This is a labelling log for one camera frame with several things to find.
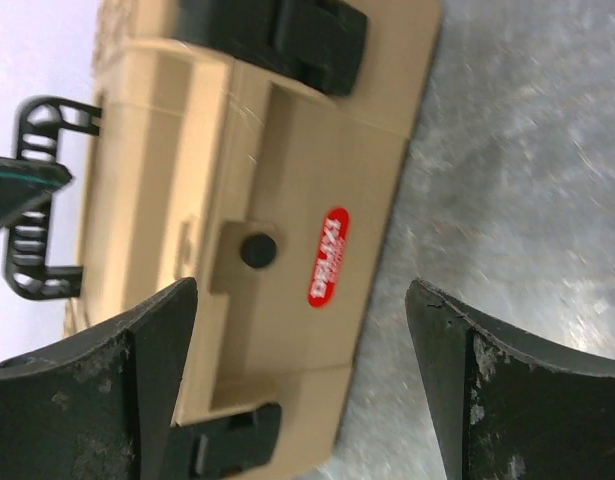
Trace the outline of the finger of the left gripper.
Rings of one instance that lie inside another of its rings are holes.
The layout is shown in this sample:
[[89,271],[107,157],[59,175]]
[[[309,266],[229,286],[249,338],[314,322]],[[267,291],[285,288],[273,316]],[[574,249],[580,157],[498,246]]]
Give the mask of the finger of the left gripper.
[[0,157],[0,229],[68,185],[71,172],[59,163]]

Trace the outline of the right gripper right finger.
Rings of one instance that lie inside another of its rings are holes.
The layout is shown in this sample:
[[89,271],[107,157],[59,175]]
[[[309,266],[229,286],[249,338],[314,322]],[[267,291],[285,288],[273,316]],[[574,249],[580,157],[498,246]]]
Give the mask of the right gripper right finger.
[[406,314],[450,479],[615,479],[615,360],[485,314],[422,279]]

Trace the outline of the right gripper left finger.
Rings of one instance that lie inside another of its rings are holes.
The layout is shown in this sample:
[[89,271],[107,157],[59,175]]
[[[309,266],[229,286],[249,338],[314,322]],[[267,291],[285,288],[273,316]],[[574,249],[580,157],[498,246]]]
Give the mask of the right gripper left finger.
[[156,479],[197,308],[178,280],[0,363],[0,479]]

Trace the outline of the tan plastic tool box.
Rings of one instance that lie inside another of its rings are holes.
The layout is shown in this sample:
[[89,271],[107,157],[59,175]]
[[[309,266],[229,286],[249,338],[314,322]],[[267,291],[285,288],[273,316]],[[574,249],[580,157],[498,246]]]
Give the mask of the tan plastic tool box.
[[289,479],[329,457],[440,18],[436,1],[103,1],[91,102],[23,104],[16,159],[90,143],[75,264],[46,262],[46,200],[8,227],[9,286],[64,301],[66,339],[197,284],[156,479]]

